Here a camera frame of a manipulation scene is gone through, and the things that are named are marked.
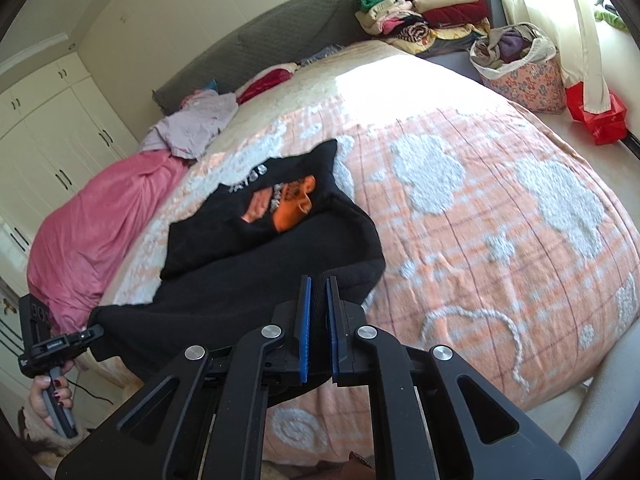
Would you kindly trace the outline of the left hand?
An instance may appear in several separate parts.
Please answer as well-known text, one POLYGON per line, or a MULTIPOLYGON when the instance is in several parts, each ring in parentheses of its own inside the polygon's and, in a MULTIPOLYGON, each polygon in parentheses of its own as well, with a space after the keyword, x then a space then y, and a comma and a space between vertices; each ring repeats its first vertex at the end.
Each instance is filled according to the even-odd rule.
POLYGON ((74 368, 72 361, 67 361, 58 377, 51 378, 49 375, 36 376, 32 380, 29 391, 29 404, 32 410, 43 422, 55 430, 55 421, 51 417, 50 408, 58 405, 60 408, 71 410, 74 405, 73 393, 70 391, 70 382, 66 374, 74 368))

